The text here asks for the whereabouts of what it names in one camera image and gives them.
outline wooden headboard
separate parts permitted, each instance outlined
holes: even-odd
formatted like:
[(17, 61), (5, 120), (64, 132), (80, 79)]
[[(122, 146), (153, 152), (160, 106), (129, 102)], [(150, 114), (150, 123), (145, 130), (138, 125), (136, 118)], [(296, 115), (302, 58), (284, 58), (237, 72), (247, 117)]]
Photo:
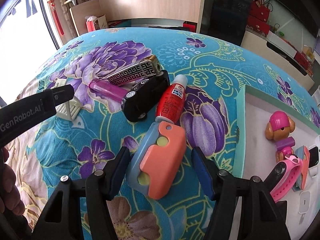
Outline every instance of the wooden headboard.
[(70, 8), (78, 35), (87, 33), (85, 16), (106, 15), (107, 21), (163, 18), (198, 23), (201, 0), (91, 0)]

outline brown dog ear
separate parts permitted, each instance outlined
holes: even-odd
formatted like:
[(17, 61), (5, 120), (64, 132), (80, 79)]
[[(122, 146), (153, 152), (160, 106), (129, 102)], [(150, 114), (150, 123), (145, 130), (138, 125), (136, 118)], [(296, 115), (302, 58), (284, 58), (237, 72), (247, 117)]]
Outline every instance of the brown dog ear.
[(273, 139), (273, 130), (272, 130), (270, 122), (267, 123), (267, 127), (266, 127), (266, 129), (264, 131), (264, 135), (266, 136), (266, 138), (268, 140), (272, 140)]
[(290, 124), (290, 132), (293, 132), (294, 129), (296, 128), (296, 123), (289, 116), (288, 118), (289, 118), (289, 124)]

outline red bottle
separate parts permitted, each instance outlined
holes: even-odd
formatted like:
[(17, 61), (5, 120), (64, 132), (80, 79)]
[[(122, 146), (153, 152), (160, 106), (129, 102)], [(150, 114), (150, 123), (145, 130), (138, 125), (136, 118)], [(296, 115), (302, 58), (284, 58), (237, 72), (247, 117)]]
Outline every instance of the red bottle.
[(184, 75), (177, 75), (170, 87), (162, 95), (156, 110), (156, 122), (167, 121), (175, 124), (182, 113), (186, 98), (188, 79)]

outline floral bedspread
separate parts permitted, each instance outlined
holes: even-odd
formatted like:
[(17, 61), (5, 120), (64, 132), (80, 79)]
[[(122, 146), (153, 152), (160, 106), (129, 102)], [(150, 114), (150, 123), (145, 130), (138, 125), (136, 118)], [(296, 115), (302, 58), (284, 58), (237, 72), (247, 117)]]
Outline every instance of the floral bedspread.
[[(108, 202), (119, 239), (201, 239), (214, 203), (204, 196), (191, 165), (190, 153), (200, 146), (220, 168), (232, 171), (236, 147), (236, 100), (244, 84), (256, 87), (296, 109), (320, 127), (319, 111), (307, 91), (265, 59), (233, 44), (184, 31), (120, 28), (84, 34), (63, 46), (39, 69), (18, 98), (68, 80), (83, 109), (74, 122), (52, 117), (25, 132), (7, 147), (9, 165), (33, 227), (60, 181), (88, 177), (115, 157), (121, 146), (137, 149), (150, 124), (131, 123), (120, 104), (89, 89), (93, 78), (104, 79), (117, 68), (156, 54), (172, 81), (188, 77), (186, 101), (178, 121), (186, 130), (187, 151), (174, 183), (164, 198), (150, 199), (124, 180)], [(91, 239), (85, 201), (81, 201), (85, 239)]]

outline black tv screen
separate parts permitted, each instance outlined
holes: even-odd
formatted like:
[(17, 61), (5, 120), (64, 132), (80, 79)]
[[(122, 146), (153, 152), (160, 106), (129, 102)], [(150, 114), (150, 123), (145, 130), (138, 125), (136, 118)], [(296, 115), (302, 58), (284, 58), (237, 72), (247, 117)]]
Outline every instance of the black tv screen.
[(318, 26), (313, 17), (303, 5), (301, 0), (276, 0), (289, 10), (295, 18), (297, 18), (306, 29), (316, 38), (318, 35)]

